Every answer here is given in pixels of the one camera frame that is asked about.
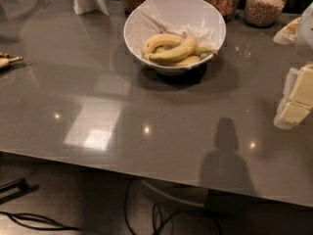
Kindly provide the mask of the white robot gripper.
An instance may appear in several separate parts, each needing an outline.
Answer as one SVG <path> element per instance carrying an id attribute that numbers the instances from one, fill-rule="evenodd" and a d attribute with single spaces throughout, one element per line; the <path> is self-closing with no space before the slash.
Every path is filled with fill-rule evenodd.
<path id="1" fill-rule="evenodd" d="M 313 61 L 313 2 L 298 17 L 285 25 L 273 37 L 281 45 L 295 44 L 296 52 Z M 313 110 L 313 65 L 300 70 L 291 68 L 287 74 L 274 125 L 282 129 L 299 126 Z"/>

